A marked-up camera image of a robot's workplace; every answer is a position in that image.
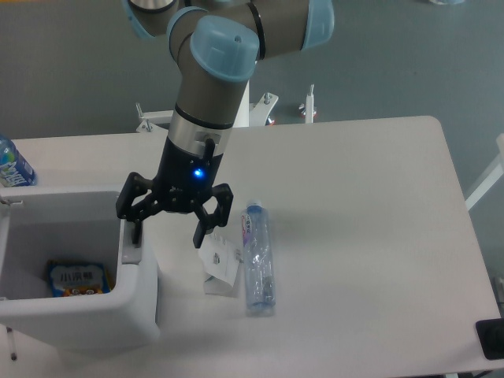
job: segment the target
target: silver metal ring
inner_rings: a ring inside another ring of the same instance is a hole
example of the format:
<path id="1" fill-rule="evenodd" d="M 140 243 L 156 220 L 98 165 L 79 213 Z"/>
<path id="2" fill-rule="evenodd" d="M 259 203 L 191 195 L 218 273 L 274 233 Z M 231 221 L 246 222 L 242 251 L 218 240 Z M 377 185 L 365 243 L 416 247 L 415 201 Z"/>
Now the silver metal ring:
<path id="1" fill-rule="evenodd" d="M 158 10 L 172 4 L 175 0 L 130 0 L 133 4 L 145 10 Z"/>
<path id="2" fill-rule="evenodd" d="M 232 128 L 224 130 L 204 128 L 173 112 L 168 137 L 181 150 L 199 157 L 202 157 L 205 152 L 205 141 L 211 138 L 215 142 L 213 156 L 218 156 L 224 153 L 231 130 Z"/>

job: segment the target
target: light blue joint cap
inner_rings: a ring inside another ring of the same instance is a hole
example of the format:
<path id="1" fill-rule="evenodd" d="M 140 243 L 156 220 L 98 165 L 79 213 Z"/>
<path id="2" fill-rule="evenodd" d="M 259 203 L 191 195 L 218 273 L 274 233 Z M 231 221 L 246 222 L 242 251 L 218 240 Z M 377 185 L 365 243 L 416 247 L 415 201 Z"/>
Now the light blue joint cap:
<path id="1" fill-rule="evenodd" d="M 191 37 L 191 52 L 208 73 L 234 83 L 248 80 L 255 69 L 259 38 L 227 18 L 204 16 Z"/>
<path id="2" fill-rule="evenodd" d="M 334 31 L 334 8 L 332 0 L 309 0 L 308 22 L 302 49 L 326 43 Z"/>
<path id="3" fill-rule="evenodd" d="M 135 32 L 136 36 L 139 37 L 140 39 L 154 38 L 147 32 L 147 30 L 143 28 L 142 24 L 140 24 L 140 22 L 136 19 L 131 6 L 129 5 L 128 0 L 122 0 L 122 3 L 124 11 L 126 12 L 126 16 L 128 17 L 128 20 L 132 25 L 133 31 Z"/>
<path id="4" fill-rule="evenodd" d="M 187 6 L 185 8 L 182 8 L 181 10 L 177 11 L 172 18 L 170 18 L 170 21 L 168 22 L 168 26 L 166 27 L 166 36 L 168 37 L 168 50 L 170 54 L 173 57 L 172 51 L 170 50 L 170 35 L 172 34 L 173 27 L 175 26 L 176 22 L 186 13 L 192 12 L 193 10 L 202 10 L 203 12 L 207 12 L 203 8 L 199 8 L 198 6 Z"/>

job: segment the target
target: blue bottle label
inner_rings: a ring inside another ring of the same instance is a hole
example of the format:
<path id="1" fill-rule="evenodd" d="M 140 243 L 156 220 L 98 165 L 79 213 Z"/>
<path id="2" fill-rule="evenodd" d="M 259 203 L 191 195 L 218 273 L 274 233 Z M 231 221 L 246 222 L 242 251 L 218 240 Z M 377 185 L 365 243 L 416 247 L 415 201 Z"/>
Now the blue bottle label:
<path id="1" fill-rule="evenodd" d="M 21 154 L 8 152 L 2 157 L 0 181 L 4 187 L 26 187 L 34 183 L 35 172 Z"/>

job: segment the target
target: white table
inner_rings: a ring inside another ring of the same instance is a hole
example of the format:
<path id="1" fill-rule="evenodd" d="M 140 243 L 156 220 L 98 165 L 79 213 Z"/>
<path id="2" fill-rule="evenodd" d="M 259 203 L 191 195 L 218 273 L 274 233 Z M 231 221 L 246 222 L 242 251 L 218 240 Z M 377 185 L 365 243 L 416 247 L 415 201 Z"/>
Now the white table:
<path id="1" fill-rule="evenodd" d="M 164 135 L 17 141 L 41 185 L 152 177 Z M 163 272 L 161 340 L 80 354 L 0 338 L 5 377 L 393 377 L 504 367 L 474 324 L 499 316 L 439 123 L 431 117 L 234 130 L 216 183 L 235 193 L 239 243 L 250 198 L 270 210 L 274 317 L 205 296 L 196 217 L 146 222 Z"/>

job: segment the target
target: water bottle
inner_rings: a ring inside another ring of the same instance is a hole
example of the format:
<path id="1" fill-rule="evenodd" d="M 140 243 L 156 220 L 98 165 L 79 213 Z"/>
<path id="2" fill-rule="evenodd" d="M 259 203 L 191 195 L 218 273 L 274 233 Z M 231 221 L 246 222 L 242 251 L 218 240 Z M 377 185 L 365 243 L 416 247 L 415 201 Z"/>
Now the water bottle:
<path id="1" fill-rule="evenodd" d="M 251 313 L 271 310 L 275 305 L 275 280 L 269 238 L 268 211 L 260 201 L 250 201 L 242 213 L 243 264 L 246 307 Z"/>
<path id="2" fill-rule="evenodd" d="M 4 187 L 35 185 L 37 175 L 13 141 L 0 135 L 0 183 Z"/>

